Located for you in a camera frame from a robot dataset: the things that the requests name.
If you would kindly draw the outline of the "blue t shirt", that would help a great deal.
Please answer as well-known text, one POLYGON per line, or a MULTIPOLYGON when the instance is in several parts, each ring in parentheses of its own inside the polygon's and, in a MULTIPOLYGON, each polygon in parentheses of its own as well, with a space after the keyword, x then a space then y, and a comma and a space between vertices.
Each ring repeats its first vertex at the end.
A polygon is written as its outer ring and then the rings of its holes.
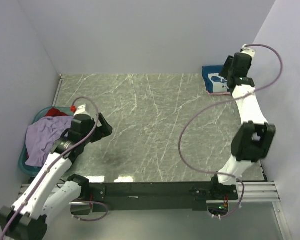
POLYGON ((230 89, 227 86, 227 80, 219 76, 222 67, 222 65, 208 65, 202 67, 201 75, 204 80, 206 91, 211 93, 230 92, 230 89))

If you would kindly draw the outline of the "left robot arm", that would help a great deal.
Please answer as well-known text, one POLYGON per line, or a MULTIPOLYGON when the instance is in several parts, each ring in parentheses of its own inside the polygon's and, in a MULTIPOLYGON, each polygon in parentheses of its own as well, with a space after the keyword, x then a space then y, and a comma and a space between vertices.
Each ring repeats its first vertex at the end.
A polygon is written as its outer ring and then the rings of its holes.
POLYGON ((11 207, 0 209, 0 238, 43 239, 49 223, 72 201, 86 203, 91 210, 96 202, 86 177, 73 174, 56 193, 52 191, 85 146, 110 136, 112 131, 101 113, 96 119, 87 112, 76 113, 71 127, 54 142, 44 166, 27 190, 11 207))

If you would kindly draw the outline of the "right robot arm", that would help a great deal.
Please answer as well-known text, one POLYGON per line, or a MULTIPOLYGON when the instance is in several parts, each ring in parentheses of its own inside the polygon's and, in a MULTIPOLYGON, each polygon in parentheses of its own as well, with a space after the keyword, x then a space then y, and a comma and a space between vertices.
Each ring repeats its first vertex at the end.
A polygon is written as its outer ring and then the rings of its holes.
POLYGON ((261 111, 255 83, 248 77, 254 56, 251 49, 229 56, 219 74, 227 80, 227 87, 235 99, 241 127, 232 140, 229 160, 211 179, 209 194, 213 200, 237 199, 237 179, 267 157, 276 134, 275 125, 268 123, 261 111))

